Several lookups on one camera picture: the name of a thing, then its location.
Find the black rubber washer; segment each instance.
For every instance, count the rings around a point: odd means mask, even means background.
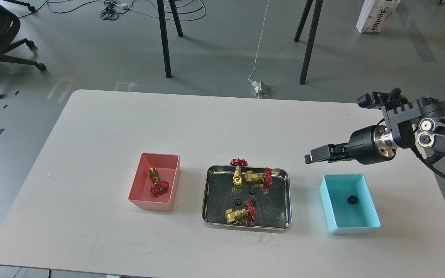
[[[358,202],[358,197],[351,195],[350,197],[348,197],[348,203],[354,205]]]

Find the brass fitting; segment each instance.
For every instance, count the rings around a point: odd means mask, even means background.
[[[257,174],[254,171],[247,171],[245,173],[245,180],[248,184],[253,184],[257,181],[263,181],[263,174]]]
[[[243,180],[242,175],[243,174],[241,172],[241,167],[236,166],[236,169],[235,169],[234,175],[233,175],[233,192],[236,192],[242,186],[242,180]]]
[[[159,178],[159,173],[157,172],[157,169],[155,167],[149,169],[149,175],[152,183],[158,183],[161,181],[161,178]]]
[[[228,209],[226,210],[226,220],[229,225],[236,225],[238,221],[240,221],[240,219],[242,219],[243,217],[247,216],[247,214],[248,210],[246,208],[241,210]]]

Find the pink plastic bin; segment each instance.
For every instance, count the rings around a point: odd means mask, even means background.
[[[161,181],[169,183],[168,192],[155,196],[150,193],[153,185],[150,180],[149,169],[156,167]],[[131,185],[128,200],[141,209],[173,210],[178,176],[180,173],[180,156],[175,154],[142,153],[136,169],[135,178]]]

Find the black table leg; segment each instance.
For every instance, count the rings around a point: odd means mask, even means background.
[[[183,37],[182,25],[180,24],[180,18],[178,17],[178,10],[176,9],[175,0],[169,0],[169,5],[171,6],[171,12],[173,13],[173,19],[175,20],[178,37]]]
[[[320,10],[324,0],[316,0],[316,7],[314,10],[314,17],[312,18],[312,24],[310,27],[309,40],[307,42],[307,50],[305,52],[305,59],[303,60],[302,74],[300,76],[300,84],[305,84],[307,79],[307,72],[309,71],[310,57],[312,55],[312,49],[314,48],[315,35],[317,33],[318,19],[320,17]]]
[[[159,26],[161,27],[162,52],[164,55],[164,67],[166,77],[171,77],[171,62],[169,60],[168,32],[166,31],[166,16],[164,15],[164,1],[157,0],[157,11],[159,11]]]
[[[300,19],[300,23],[298,24],[298,30],[296,30],[295,42],[298,42],[300,40],[300,36],[302,35],[303,31],[303,26],[305,26],[305,21],[307,21],[307,17],[309,16],[310,8],[312,7],[313,1],[314,0],[307,0],[307,4],[305,4],[302,18]]]

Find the white table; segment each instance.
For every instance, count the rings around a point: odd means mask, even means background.
[[[370,166],[304,163],[312,148],[380,118],[355,104],[79,90],[0,228],[0,264],[151,277],[445,277],[445,203],[409,150]],[[180,155],[172,212],[127,200],[143,152]],[[289,173],[286,232],[203,222],[207,169],[237,157]],[[318,188],[323,174],[342,173],[365,174],[381,229],[328,233]]]

